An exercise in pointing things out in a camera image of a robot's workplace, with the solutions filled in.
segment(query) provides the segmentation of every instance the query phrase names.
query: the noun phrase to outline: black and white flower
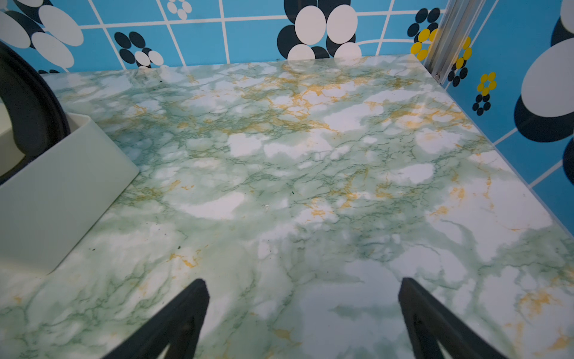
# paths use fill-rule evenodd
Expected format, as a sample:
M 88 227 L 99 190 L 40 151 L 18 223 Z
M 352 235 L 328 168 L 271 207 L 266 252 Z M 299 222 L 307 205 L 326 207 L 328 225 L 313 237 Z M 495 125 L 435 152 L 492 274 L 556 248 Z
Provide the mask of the black and white flower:
M 163 56 L 159 52 L 146 47 L 145 39 L 139 33 L 132 31 L 127 36 L 122 32 L 116 32 L 114 39 L 122 47 L 119 50 L 120 57 L 128 64 L 135 63 L 139 68 L 151 68 L 152 63 L 158 66 L 165 66 Z M 141 50 L 130 51 L 129 49 L 132 45 Z
M 355 43 L 358 18 L 351 0 L 284 0 L 284 8 L 294 24 L 281 29 L 277 36 L 277 48 L 284 58 L 361 57 Z M 325 47 L 313 46 L 323 39 L 325 31 Z
M 560 141 L 574 132 L 574 1 L 563 0 L 550 48 L 530 66 L 514 108 L 518 131 L 536 142 Z M 563 156 L 564 172 L 574 184 L 574 142 Z
M 64 69 L 72 67 L 73 55 L 64 44 L 84 43 L 76 21 L 50 0 L 14 0 L 14 3 L 22 12 L 0 12 L 0 40 L 17 48 L 36 49 L 46 60 Z
M 187 20 L 187 14 L 191 13 L 191 4 L 185 0 L 179 0 L 181 9 L 177 8 L 176 0 L 169 0 L 167 7 L 170 13 L 177 14 L 182 20 Z

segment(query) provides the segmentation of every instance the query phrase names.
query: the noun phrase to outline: tabletop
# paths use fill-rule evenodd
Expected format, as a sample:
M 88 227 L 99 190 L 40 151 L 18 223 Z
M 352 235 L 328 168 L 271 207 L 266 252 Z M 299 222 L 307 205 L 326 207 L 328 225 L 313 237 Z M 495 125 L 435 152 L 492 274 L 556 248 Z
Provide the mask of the tabletop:
M 405 276 L 574 356 L 571 237 L 414 56 L 45 79 L 141 173 L 50 275 L 0 272 L 0 357 L 99 358 L 203 278 L 197 358 L 412 358 Z

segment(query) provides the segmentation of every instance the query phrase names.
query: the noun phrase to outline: blue tiled wall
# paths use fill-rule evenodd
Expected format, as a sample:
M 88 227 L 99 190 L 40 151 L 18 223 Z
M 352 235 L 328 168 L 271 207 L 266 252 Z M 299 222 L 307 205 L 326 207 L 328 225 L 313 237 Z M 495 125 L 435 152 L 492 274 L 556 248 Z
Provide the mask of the blue tiled wall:
M 145 39 L 145 47 L 132 45 L 127 51 L 132 55 L 136 51 L 155 51 L 163 59 L 158 63 L 168 66 L 277 61 L 285 59 L 278 50 L 278 34 L 293 25 L 286 16 L 285 2 L 298 0 L 20 0 L 20 6 L 15 0 L 0 0 L 3 12 L 0 22 L 10 22 L 10 26 L 0 26 L 0 40 L 17 45 L 12 48 L 36 70 L 46 72 L 136 68 L 139 63 L 122 59 L 122 47 L 115 40 L 116 33 L 129 36 L 131 32 Z M 415 22 L 416 14 L 421 9 L 444 11 L 447 0 L 305 0 L 304 3 L 320 9 L 350 5 L 358 19 L 355 42 L 366 56 L 410 52 L 413 37 L 407 35 L 407 28 Z M 33 37 L 33 31 L 25 23 L 18 24 L 6 16 L 26 13 L 22 4 L 31 6 L 27 16 L 33 17 L 35 13 L 38 17 L 43 6 L 54 6 L 73 19 L 84 41 L 80 45 L 65 45 L 73 57 L 72 66 L 64 68 L 57 56 L 50 61 L 38 49 L 14 42 L 14 32 L 21 31 L 20 26 Z M 36 24 L 45 33 L 53 34 L 50 24 L 37 19 Z M 327 48 L 326 40 L 327 32 L 313 46 Z M 428 46 L 427 40 L 423 49 Z
M 568 160 L 574 153 L 569 154 L 565 150 L 572 141 L 574 112 L 564 113 L 560 130 L 553 126 L 559 119 L 515 115 L 522 83 L 532 64 L 550 51 L 552 45 L 562 46 L 566 49 L 563 53 L 574 55 L 574 29 L 564 31 L 557 26 L 561 23 L 561 5 L 560 0 L 487 0 L 470 33 L 474 43 L 472 56 L 465 63 L 468 75 L 448 82 L 446 86 L 453 99 L 574 233 L 574 215 L 569 211 L 569 205 L 574 201 L 574 175 L 572 160 Z M 573 12 L 570 8 L 569 13 L 563 13 L 563 16 L 569 17 L 571 22 Z M 571 38 L 566 40 L 569 43 L 553 43 L 553 34 L 560 33 L 564 39 Z M 566 88 L 569 86 L 571 103 L 574 103 L 573 71 L 566 68 L 545 68 L 544 71 L 547 71 L 547 76 L 560 74 L 558 77 L 562 79 L 559 81 L 570 84 Z M 460 77 L 460 72 L 461 69 L 454 70 L 454 75 Z M 496 74 L 497 86 L 489 91 L 490 108 L 484 111 L 484 101 L 476 105 L 477 96 L 482 95 L 478 87 L 481 77 L 491 73 Z M 551 98 L 558 94 L 557 91 L 563 91 L 558 90 L 563 86 L 553 85 L 541 83 L 538 92 L 543 98 Z M 535 129 L 534 135 L 530 136 L 532 139 L 523 134 L 526 133 L 522 127 L 525 120 Z M 547 136 L 553 136 L 553 141 L 542 142 Z

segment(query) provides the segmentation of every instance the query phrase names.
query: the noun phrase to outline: blue tile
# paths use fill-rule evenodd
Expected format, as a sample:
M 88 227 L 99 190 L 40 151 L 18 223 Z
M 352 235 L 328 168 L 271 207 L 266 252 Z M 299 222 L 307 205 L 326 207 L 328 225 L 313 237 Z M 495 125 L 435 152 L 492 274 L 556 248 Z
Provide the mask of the blue tile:
M 534 187 L 534 192 L 550 208 L 560 222 L 574 233 L 574 186 L 566 178 L 564 169 L 559 168 Z
M 172 30 L 187 65 L 227 63 L 220 22 L 177 24 Z
M 281 0 L 223 0 L 225 17 L 285 15 Z
M 98 18 L 87 1 L 53 1 L 52 3 L 70 15 L 78 25 L 99 24 Z
M 168 4 L 170 2 L 171 1 L 169 0 L 161 0 L 161 6 L 164 8 L 165 16 L 168 20 L 212 19 L 221 17 L 219 13 L 218 0 L 187 0 L 187 2 L 192 6 L 192 9 L 190 13 L 185 14 L 184 19 L 181 19 L 177 12 L 174 14 L 169 10 Z M 181 1 L 173 1 L 173 4 L 175 5 L 176 11 L 183 9 Z
M 355 11 L 389 11 L 390 0 L 353 0 L 351 6 Z
M 154 51 L 160 53 L 164 58 L 164 64 L 167 66 L 182 66 L 179 55 L 171 35 L 169 34 L 168 27 L 165 25 L 155 25 L 155 26 L 130 26 L 125 28 L 108 28 L 112 40 L 114 40 L 114 34 L 116 32 L 121 32 L 126 36 L 129 36 L 130 32 L 134 31 L 139 33 L 145 40 L 145 46 Z M 118 51 L 122 48 L 115 41 L 114 45 Z M 136 51 L 141 51 L 140 48 L 132 45 L 129 51 L 135 53 Z M 136 64 L 129 64 L 124 61 L 126 68 L 137 68 Z
M 490 7 L 485 7 L 484 11 L 490 11 Z M 515 128 L 514 107 L 522 80 L 530 65 L 550 47 L 559 13 L 560 2 L 557 1 L 527 0 L 521 6 L 514 2 L 499 2 L 472 46 L 472 57 L 467 63 L 468 76 L 459 86 L 448 88 L 453 99 L 492 142 Z M 508 14 L 513 15 L 511 25 Z M 532 14 L 536 14 L 535 26 Z M 492 108 L 477 116 L 472 110 L 478 95 L 476 88 L 480 77 L 491 72 L 496 72 L 498 84 L 491 93 Z
M 277 49 L 277 35 L 289 20 L 227 22 L 227 45 L 232 63 L 284 60 Z M 318 46 L 324 47 L 321 40 Z
M 387 25 L 387 31 L 385 31 L 385 38 L 409 38 L 414 39 L 414 37 L 409 37 L 406 31 L 409 29 L 413 23 L 415 14 L 410 15 L 391 15 L 389 18 L 389 24 Z M 440 22 L 443 15 L 439 16 L 437 20 Z M 424 21 L 420 24 L 420 29 L 423 30 L 427 28 L 430 23 Z
M 50 61 L 46 60 L 39 52 L 37 52 L 33 48 L 26 48 L 26 49 L 19 49 L 13 46 L 10 46 L 12 50 L 14 50 L 18 55 L 20 55 L 27 63 L 30 64 L 36 71 L 44 70 L 56 70 L 58 72 L 64 72 L 59 66 L 52 64 Z
M 104 24 L 164 20 L 156 0 L 94 0 L 94 6 Z
M 420 10 L 423 7 L 430 10 L 438 7 L 441 10 L 447 8 L 448 0 L 396 0 L 393 10 Z
M 356 42 L 378 40 L 385 26 L 386 16 L 359 16 L 356 31 Z
M 379 55 L 403 55 L 406 53 L 410 53 L 410 48 L 413 46 L 413 43 L 382 43 L 381 51 Z M 423 49 L 428 49 L 428 44 L 422 45 Z
M 373 56 L 377 54 L 377 47 L 379 43 L 372 43 L 372 44 L 362 44 L 359 45 L 360 51 L 363 56 Z
M 82 32 L 84 43 L 78 47 L 68 46 L 74 58 L 70 72 L 122 69 L 103 29 L 85 29 Z
M 524 180 L 531 183 L 562 159 L 570 139 L 541 143 L 530 141 L 515 132 L 497 148 Z

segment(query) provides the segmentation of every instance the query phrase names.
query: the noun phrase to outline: yellow dot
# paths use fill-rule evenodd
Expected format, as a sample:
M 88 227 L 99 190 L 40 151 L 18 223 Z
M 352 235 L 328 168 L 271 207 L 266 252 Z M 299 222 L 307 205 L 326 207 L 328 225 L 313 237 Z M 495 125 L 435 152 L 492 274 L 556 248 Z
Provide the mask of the yellow dot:
M 423 61 L 424 59 L 426 59 L 426 56 L 429 54 L 429 51 L 427 49 L 421 50 L 421 52 L 418 53 L 417 55 L 417 59 L 419 61 Z
M 472 56 L 472 49 L 471 48 L 464 50 L 464 55 L 463 55 L 464 60 L 470 59 L 471 56 Z
M 421 43 L 414 43 L 413 46 L 410 47 L 410 53 L 416 55 L 421 49 L 422 49 Z
M 431 41 L 435 40 L 437 31 L 439 31 L 439 30 L 438 29 L 432 30 L 432 33 L 430 33 L 430 35 L 429 35 L 429 40 L 431 40 Z
M 418 40 L 423 43 L 429 38 L 430 35 L 431 31 L 429 29 L 424 29 L 420 34 L 418 34 Z
M 463 49 L 468 49 L 468 47 L 470 46 L 470 37 L 467 37 L 466 40 L 464 40 L 464 45 L 463 45 Z

